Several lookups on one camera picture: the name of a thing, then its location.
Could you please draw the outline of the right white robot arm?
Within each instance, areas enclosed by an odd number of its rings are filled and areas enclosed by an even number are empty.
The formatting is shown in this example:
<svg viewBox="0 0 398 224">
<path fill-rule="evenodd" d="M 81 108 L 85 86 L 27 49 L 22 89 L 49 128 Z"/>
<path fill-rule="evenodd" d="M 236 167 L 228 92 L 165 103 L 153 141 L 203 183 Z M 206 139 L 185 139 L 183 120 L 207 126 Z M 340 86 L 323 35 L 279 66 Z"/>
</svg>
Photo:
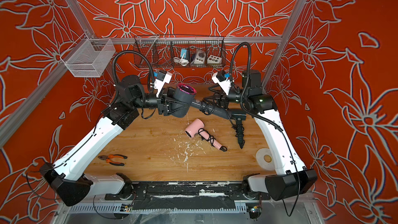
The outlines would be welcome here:
<svg viewBox="0 0 398 224">
<path fill-rule="evenodd" d="M 238 144 L 244 146 L 243 122 L 240 117 L 251 116 L 260 127 L 274 162 L 274 175 L 253 174 L 244 177 L 241 191 L 244 194 L 266 193 L 275 201 L 298 198 L 316 182 L 315 170 L 308 169 L 296 153 L 283 127 L 273 97 L 263 93 L 261 74 L 250 67 L 252 50 L 248 42 L 236 48 L 247 48 L 246 70 L 242 73 L 242 87 L 237 87 L 232 72 L 219 71 L 213 75 L 216 86 L 209 87 L 214 95 L 198 102 L 198 109 L 205 115 L 216 115 L 230 120 L 236 131 Z"/>
</svg>

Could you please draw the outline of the black magenta hair dryer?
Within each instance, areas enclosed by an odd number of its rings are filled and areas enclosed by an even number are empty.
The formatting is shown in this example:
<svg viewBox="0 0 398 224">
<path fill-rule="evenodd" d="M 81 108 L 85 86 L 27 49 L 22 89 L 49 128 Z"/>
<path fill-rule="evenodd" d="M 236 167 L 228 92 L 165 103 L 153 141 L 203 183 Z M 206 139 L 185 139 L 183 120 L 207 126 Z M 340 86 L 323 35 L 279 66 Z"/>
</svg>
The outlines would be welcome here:
<svg viewBox="0 0 398 224">
<path fill-rule="evenodd" d="M 195 108 L 199 110 L 201 113 L 205 115 L 216 115 L 218 117 L 229 119 L 231 114 L 221 107 L 217 107 L 212 101 L 210 100 L 197 100 L 195 97 L 197 95 L 197 91 L 192 86 L 187 84 L 179 83 L 175 88 L 179 87 L 181 90 L 187 93 L 187 104 L 190 106 L 189 109 Z"/>
</svg>

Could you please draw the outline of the dark green hair dryer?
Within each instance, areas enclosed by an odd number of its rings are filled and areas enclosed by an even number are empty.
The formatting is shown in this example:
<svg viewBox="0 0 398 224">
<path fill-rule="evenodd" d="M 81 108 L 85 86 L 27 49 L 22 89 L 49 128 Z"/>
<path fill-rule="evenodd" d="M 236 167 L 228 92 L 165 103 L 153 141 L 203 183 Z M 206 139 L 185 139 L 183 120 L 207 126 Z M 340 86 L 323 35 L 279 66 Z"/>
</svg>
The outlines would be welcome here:
<svg viewBox="0 0 398 224">
<path fill-rule="evenodd" d="M 243 121 L 246 120 L 246 113 L 243 110 L 231 110 L 231 119 L 235 121 L 233 129 L 236 132 L 237 142 L 240 149 L 243 149 L 245 145 L 244 140 L 244 127 Z"/>
</svg>

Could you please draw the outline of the pink hair dryer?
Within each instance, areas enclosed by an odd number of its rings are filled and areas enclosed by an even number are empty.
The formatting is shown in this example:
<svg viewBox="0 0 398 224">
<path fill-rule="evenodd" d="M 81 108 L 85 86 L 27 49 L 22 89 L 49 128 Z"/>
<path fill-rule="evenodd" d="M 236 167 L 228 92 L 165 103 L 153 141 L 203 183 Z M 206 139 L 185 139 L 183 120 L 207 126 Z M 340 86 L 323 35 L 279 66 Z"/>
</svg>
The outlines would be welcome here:
<svg viewBox="0 0 398 224">
<path fill-rule="evenodd" d="M 228 149 L 221 145 L 213 135 L 205 130 L 205 124 L 200 119 L 195 119 L 192 123 L 190 123 L 185 129 L 185 133 L 190 138 L 193 138 L 195 135 L 199 135 L 202 140 L 208 142 L 211 147 L 214 147 L 222 152 L 228 151 Z"/>
</svg>

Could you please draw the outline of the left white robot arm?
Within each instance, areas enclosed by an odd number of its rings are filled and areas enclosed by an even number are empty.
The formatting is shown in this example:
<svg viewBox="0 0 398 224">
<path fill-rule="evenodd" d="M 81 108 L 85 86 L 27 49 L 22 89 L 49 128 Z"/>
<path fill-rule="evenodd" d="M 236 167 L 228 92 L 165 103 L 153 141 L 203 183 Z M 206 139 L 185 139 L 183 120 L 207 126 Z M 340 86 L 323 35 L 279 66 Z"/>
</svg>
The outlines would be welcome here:
<svg viewBox="0 0 398 224">
<path fill-rule="evenodd" d="M 141 53 L 124 50 L 117 53 L 112 62 L 116 70 L 118 59 L 126 54 L 139 56 L 149 68 L 149 81 L 146 93 L 136 75 L 119 80 L 113 74 L 115 98 L 110 106 L 102 111 L 95 127 L 75 147 L 55 163 L 45 163 L 39 170 L 42 177 L 56 192 L 66 206 L 74 206 L 90 196 L 111 194 L 120 199 L 128 199 L 134 194 L 131 180 L 122 173 L 100 177 L 85 174 L 88 165 L 103 148 L 118 136 L 139 116 L 139 109 L 157 109 L 164 116 L 184 117 L 197 91 L 189 85 L 179 83 L 175 88 L 163 89 L 169 81 L 165 71 L 153 72 L 151 63 Z"/>
</svg>

